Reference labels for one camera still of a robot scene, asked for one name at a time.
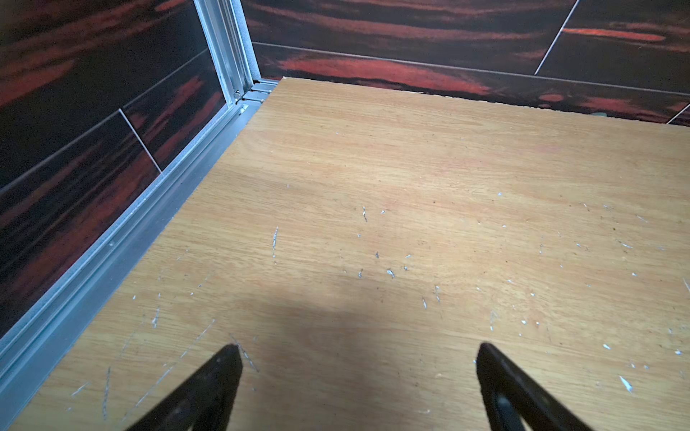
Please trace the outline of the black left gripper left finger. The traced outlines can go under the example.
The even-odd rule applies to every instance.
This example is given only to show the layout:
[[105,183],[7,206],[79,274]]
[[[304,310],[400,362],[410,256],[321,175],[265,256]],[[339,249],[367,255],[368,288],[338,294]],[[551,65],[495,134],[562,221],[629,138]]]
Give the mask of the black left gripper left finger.
[[239,346],[228,344],[129,428],[225,430],[242,372]]

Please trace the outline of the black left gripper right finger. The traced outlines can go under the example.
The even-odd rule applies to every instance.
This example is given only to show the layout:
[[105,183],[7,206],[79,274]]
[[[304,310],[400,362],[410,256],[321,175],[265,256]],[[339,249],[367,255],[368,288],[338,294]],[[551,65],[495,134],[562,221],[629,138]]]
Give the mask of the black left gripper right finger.
[[476,373],[492,430],[589,430],[496,346],[484,342]]

